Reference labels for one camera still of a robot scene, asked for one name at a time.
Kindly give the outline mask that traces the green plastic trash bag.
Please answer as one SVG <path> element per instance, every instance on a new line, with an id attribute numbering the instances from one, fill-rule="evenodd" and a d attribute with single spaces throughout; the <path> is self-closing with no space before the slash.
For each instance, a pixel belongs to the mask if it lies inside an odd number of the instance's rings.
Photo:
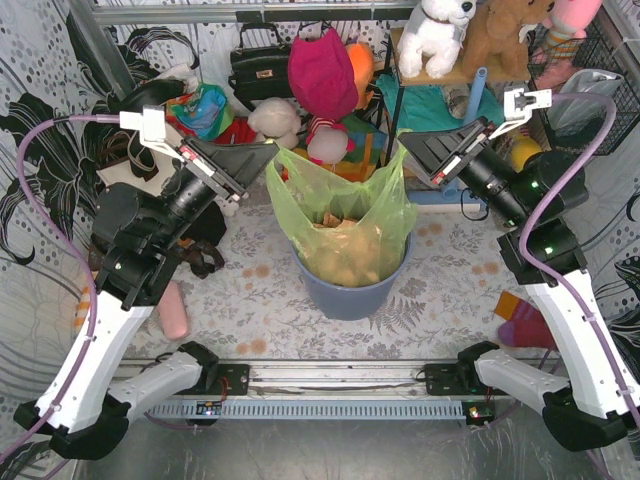
<path id="1" fill-rule="evenodd" d="M 266 185 L 280 228 L 298 253 L 313 222 L 325 212 L 378 225 L 383 235 L 404 247 L 417 219 L 417 208 L 405 191 L 400 146 L 388 164 L 366 181 L 350 182 L 298 154 L 282 149 L 266 167 Z"/>

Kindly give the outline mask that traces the blue plastic trash bin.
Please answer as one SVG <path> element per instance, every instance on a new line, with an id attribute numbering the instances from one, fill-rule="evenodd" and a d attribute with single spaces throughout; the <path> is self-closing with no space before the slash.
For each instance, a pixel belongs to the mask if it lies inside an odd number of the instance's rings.
<path id="1" fill-rule="evenodd" d="M 290 248 L 302 281 L 312 303 L 329 319 L 356 321 L 370 317 L 384 304 L 397 277 L 406 268 L 413 253 L 413 234 L 407 236 L 402 262 L 396 271 L 378 283 L 348 288 L 327 283 L 314 276 L 300 261 L 294 247 Z"/>

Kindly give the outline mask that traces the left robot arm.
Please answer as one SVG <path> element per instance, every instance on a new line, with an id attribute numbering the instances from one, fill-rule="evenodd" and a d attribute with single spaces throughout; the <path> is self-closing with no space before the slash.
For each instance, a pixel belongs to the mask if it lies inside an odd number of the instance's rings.
<path id="1" fill-rule="evenodd" d="M 122 182 L 100 194 L 93 232 L 109 249 L 94 277 L 97 297 L 56 378 L 39 399 L 16 409 L 16 423 L 48 436 L 66 460 L 98 460 L 168 397 L 220 386 L 218 357 L 194 341 L 132 379 L 113 376 L 182 262 L 177 241 L 216 198 L 240 200 L 278 151 L 272 141 L 215 145 L 186 138 L 160 194 Z"/>

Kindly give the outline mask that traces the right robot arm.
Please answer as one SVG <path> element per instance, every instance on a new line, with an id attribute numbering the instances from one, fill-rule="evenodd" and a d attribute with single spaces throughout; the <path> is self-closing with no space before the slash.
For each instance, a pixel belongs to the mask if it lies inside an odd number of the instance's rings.
<path id="1" fill-rule="evenodd" d="M 606 330 L 584 254 L 562 218 L 586 201 L 585 174 L 577 172 L 535 221 L 527 247 L 538 262 L 531 264 L 519 251 L 522 229 L 573 159 L 543 151 L 516 172 L 491 149 L 494 130 L 479 118 L 456 130 L 404 132 L 398 140 L 433 182 L 460 179 L 505 220 L 510 230 L 498 239 L 500 254 L 540 310 L 567 374 L 544 373 L 484 341 L 462 350 L 444 380 L 430 376 L 427 390 L 434 395 L 507 394 L 535 410 L 565 449 L 609 446 L 632 427 L 639 385 Z"/>

